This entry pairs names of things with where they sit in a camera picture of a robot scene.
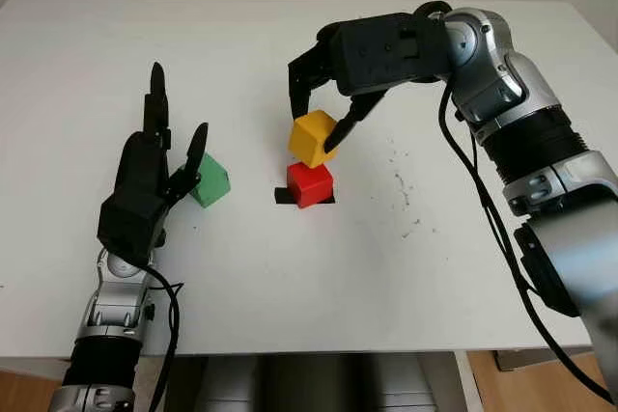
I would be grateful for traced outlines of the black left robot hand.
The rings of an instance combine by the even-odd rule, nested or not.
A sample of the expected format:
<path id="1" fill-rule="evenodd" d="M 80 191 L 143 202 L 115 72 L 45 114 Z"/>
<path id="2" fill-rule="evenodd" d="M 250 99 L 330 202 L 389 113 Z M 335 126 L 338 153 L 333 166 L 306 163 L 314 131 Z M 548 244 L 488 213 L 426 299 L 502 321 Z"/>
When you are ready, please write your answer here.
<path id="1" fill-rule="evenodd" d="M 171 149 L 169 104 L 163 66 L 155 62 L 150 90 L 144 96 L 143 127 L 129 136 L 123 148 L 115 187 L 126 187 L 144 194 L 149 200 L 161 200 L 173 207 L 200 182 L 199 168 L 206 152 L 209 124 L 196 128 L 183 166 L 169 172 L 167 152 Z"/>

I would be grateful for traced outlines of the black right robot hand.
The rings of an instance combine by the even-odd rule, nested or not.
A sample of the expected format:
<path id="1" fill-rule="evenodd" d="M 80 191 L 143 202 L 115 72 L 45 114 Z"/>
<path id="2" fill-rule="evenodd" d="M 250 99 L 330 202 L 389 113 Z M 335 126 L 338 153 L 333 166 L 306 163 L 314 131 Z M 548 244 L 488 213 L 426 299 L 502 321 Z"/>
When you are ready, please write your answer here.
<path id="1" fill-rule="evenodd" d="M 311 92 L 334 79 L 329 43 L 341 25 L 341 22 L 335 22 L 324 26 L 318 32 L 317 43 L 288 63 L 289 97 L 294 120 L 308 113 Z M 323 142 L 323 151 L 329 154 L 337 148 L 385 94 L 386 90 L 381 90 L 352 96 L 349 112 L 330 131 Z"/>

